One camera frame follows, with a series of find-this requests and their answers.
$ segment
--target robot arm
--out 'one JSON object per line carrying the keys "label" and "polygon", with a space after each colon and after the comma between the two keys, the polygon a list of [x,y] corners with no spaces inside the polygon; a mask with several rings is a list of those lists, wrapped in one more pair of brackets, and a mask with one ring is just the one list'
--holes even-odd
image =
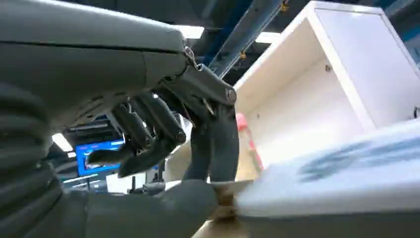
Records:
{"label": "robot arm", "polygon": [[[165,102],[194,124],[185,178],[205,179],[210,171],[213,180],[232,180],[233,88],[194,63],[179,31],[140,17],[52,0],[3,0],[0,30],[2,235],[190,237],[217,203],[205,182],[184,181],[155,197],[64,194],[42,158],[52,134],[112,113],[132,141],[119,159],[123,176],[144,170],[182,143]],[[163,101],[151,101],[151,93]],[[128,106],[134,102],[138,111]]]}

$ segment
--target white shelf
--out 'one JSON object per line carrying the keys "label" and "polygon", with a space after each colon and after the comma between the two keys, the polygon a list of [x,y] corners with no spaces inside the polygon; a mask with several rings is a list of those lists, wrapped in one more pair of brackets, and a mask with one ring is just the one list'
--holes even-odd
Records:
{"label": "white shelf", "polygon": [[420,73],[380,8],[312,1],[235,89],[267,167],[410,119]]}

